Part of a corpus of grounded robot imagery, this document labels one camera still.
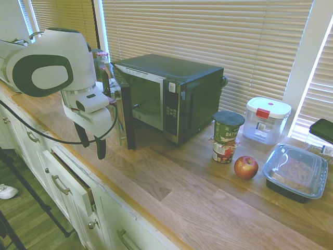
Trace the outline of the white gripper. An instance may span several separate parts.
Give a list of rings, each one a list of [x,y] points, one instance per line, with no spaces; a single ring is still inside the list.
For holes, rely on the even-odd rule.
[[[86,114],[83,111],[72,110],[65,105],[63,105],[63,108],[66,116],[74,122],[76,132],[82,145],[84,147],[89,146],[89,139],[86,134],[86,131],[88,131],[95,136],[98,159],[104,159],[106,155],[106,140],[102,139],[105,139],[112,134],[112,131],[108,132],[113,123],[109,106],[89,114]]]

